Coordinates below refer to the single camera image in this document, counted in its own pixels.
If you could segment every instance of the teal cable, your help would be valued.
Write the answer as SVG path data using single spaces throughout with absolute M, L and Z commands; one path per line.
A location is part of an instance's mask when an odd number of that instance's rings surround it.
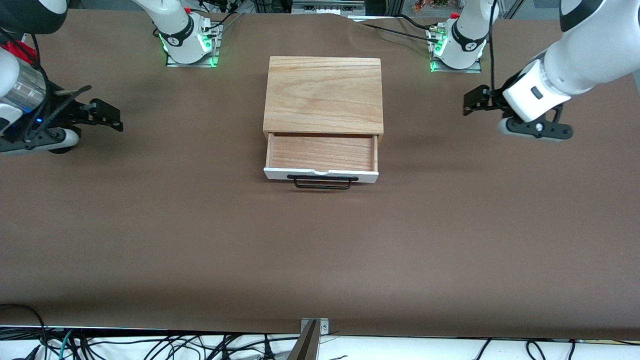
M 62 345 L 60 345 L 60 354 L 58 354 L 58 360 L 64 359 L 65 347 L 67 346 L 67 341 L 69 340 L 69 336 L 71 336 L 71 332 L 73 329 L 69 330 L 67 335 L 65 335 L 64 340 L 62 340 Z

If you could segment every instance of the black metal handle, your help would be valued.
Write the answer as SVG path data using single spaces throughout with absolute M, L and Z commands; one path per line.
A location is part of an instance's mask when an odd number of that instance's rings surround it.
M 288 179 L 293 180 L 293 185 L 299 189 L 316 189 L 316 190 L 348 190 L 351 188 L 353 181 L 358 181 L 355 176 L 313 176 L 313 175 L 287 175 Z M 310 181 L 301 184 L 298 180 Z M 326 183 L 340 183 L 341 185 L 328 185 Z

